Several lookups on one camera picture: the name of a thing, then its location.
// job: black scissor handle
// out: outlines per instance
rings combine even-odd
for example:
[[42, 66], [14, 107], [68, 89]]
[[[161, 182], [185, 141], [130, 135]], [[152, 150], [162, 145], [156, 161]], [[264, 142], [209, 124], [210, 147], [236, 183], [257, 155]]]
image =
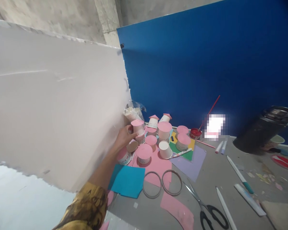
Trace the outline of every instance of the black scissor handle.
[[213, 227], [212, 227], [211, 221], [208, 219], [207, 215], [203, 211], [201, 211], [200, 217], [201, 217], [201, 224], [202, 224], [203, 230], [206, 230], [205, 226], [204, 226], [204, 219], [207, 221], [210, 229], [214, 230]]
[[[217, 209], [216, 207], [214, 207], [212, 205], [207, 205], [207, 208], [208, 208], [210, 214], [212, 215], [213, 219], [215, 219], [221, 225], [222, 228], [224, 228], [224, 229], [228, 229], [229, 228], [229, 225], [228, 225], [226, 217], [223, 215], [223, 213], [221, 213], [221, 211], [219, 209]], [[225, 222], [225, 225], [222, 224], [222, 222], [213, 213], [213, 211], [217, 211], [220, 214], [220, 216], [223, 218], [223, 220]]]

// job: scissors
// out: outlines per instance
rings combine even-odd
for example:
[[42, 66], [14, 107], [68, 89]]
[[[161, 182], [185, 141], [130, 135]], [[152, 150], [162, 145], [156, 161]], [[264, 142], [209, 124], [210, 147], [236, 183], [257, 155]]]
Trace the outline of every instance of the scissors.
[[[191, 183], [190, 183], [190, 187], [191, 189], [185, 184], [185, 186], [187, 187], [187, 189], [189, 190], [189, 192], [193, 195], [193, 197], [197, 200], [199, 206], [201, 207], [201, 214], [200, 214], [200, 218], [201, 218], [201, 224], [202, 224], [202, 228], [203, 230], [206, 230], [205, 227], [204, 227], [204, 219], [207, 221], [209, 227], [211, 230], [214, 230], [213, 227], [212, 227], [212, 224], [211, 224], [211, 221], [208, 219], [207, 215], [204, 213], [204, 209], [203, 209], [203, 206], [208, 210], [208, 212], [212, 215], [213, 219], [215, 219], [220, 225], [222, 228], [224, 229], [228, 229], [229, 228], [229, 225], [228, 225], [228, 222], [227, 222], [227, 219], [225, 218], [225, 216], [221, 213], [220, 210], [218, 210], [216, 207], [212, 206], [212, 205], [205, 205], [200, 199], [199, 199], [199, 196], [198, 194], [196, 193], [196, 191], [193, 189]], [[221, 223], [221, 221], [218, 219], [218, 217], [213, 213], [213, 211], [216, 211], [218, 212], [221, 217], [223, 218], [224, 222], [225, 222], [225, 225], [223, 225]]]

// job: green paper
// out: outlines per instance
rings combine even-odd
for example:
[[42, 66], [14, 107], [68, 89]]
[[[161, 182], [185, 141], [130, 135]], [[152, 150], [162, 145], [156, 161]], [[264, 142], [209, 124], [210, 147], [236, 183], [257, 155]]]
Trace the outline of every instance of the green paper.
[[[181, 151], [179, 151], [177, 148], [176, 148], [176, 145], [172, 142], [170, 142], [170, 148], [173, 152], [175, 153], [180, 153]], [[193, 156], [193, 151], [190, 151], [190, 152], [187, 152], [183, 155], [181, 155], [181, 157], [185, 158], [186, 160], [192, 162], [192, 156]]]

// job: blue paper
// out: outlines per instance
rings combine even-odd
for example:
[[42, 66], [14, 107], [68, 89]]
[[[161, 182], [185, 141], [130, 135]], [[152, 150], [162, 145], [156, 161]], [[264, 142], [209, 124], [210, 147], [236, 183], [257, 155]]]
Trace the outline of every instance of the blue paper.
[[115, 165], [108, 190], [137, 199], [143, 188], [145, 168]]

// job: metal thermos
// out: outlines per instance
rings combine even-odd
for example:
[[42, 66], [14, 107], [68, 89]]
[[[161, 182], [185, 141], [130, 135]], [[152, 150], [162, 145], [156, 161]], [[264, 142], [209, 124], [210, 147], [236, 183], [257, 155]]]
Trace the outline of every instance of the metal thermos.
[[288, 126], [288, 108], [271, 106], [248, 123], [233, 141], [243, 152], [256, 153], [261, 146]]

